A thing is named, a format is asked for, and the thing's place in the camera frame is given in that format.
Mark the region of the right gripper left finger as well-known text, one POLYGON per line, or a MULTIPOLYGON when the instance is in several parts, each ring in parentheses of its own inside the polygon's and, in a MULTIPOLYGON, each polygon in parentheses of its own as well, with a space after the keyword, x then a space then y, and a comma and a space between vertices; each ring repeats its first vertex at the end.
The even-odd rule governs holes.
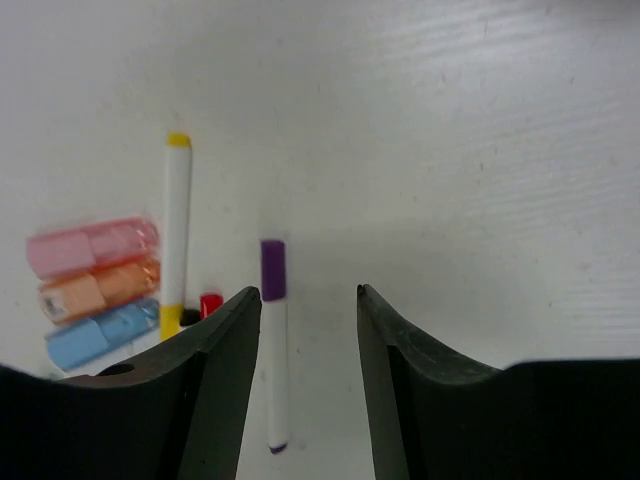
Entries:
POLYGON ((260 333, 259 291, 95 376, 1 370, 5 479, 232 479, 260 333))

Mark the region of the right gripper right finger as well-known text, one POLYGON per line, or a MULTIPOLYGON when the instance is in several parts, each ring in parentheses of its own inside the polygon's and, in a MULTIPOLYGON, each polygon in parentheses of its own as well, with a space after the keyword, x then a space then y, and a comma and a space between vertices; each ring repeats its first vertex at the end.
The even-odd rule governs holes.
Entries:
POLYGON ((357 331, 379 479, 635 479, 639 363, 500 370, 405 320, 371 286, 357 331))

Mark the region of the red capped marker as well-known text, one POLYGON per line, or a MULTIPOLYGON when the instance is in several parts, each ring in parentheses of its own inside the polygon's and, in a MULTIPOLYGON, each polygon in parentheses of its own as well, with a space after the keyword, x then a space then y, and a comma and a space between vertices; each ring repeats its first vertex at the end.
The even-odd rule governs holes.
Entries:
POLYGON ((205 293, 200 296, 200 319, 204 320, 224 304, 219 293, 205 293))

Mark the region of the purple capped marker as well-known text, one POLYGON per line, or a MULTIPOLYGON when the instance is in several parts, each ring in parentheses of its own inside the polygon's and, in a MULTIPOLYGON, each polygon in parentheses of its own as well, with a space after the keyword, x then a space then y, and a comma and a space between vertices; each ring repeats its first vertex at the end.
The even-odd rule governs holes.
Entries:
POLYGON ((267 445, 273 455, 289 443, 289 369, 286 244, 260 241, 261 341, 265 355, 267 445))

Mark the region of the black capped marker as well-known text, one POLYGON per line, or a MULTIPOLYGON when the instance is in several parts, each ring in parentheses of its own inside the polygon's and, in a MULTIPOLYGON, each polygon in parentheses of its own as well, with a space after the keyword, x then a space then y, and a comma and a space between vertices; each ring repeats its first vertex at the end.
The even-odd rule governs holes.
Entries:
POLYGON ((201 320, 200 311, 197 309, 184 309, 180 318, 180 327, 188 328, 199 323, 201 320))

